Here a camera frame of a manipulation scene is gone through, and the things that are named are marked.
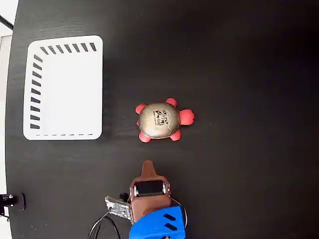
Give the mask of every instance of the white tray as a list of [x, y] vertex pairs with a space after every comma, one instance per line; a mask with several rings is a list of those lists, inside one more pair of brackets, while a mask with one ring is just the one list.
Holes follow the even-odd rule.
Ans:
[[23, 134], [29, 140], [96, 139], [102, 133], [103, 41], [34, 41], [25, 70]]

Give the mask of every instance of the turtle toy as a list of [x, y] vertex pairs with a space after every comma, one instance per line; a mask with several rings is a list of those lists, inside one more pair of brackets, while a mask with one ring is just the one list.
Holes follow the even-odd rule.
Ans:
[[194, 123], [194, 113], [189, 110], [179, 111], [177, 101], [168, 98], [164, 103], [139, 105], [135, 111], [139, 114], [137, 125], [140, 127], [140, 140], [148, 143], [151, 138], [168, 138], [177, 141], [181, 137], [179, 127]]

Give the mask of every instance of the white floor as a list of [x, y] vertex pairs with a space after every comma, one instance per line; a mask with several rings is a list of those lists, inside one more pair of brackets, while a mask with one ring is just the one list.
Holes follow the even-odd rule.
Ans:
[[[5, 160], [4, 160], [4, 115], [6, 81], [9, 66], [9, 55], [12, 36], [0, 37], [0, 194], [6, 193]], [[0, 218], [0, 238], [11, 239], [10, 223]]]

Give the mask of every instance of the black table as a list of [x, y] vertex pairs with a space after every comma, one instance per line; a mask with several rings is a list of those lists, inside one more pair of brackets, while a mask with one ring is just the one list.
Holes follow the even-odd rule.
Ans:
[[[85, 239], [151, 159], [188, 211], [187, 237], [318, 237], [319, 7], [305, 1], [21, 0], [6, 106], [13, 239]], [[28, 141], [24, 73], [35, 40], [99, 35], [103, 134]], [[182, 139], [141, 143], [135, 106], [196, 114]], [[128, 221], [115, 218], [122, 237]], [[100, 238], [115, 238], [111, 226]]]

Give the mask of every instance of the blue plastic casing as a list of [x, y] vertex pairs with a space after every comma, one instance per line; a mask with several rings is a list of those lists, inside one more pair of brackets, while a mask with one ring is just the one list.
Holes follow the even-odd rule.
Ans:
[[157, 210], [139, 219], [130, 230], [130, 239], [185, 239], [180, 206]]

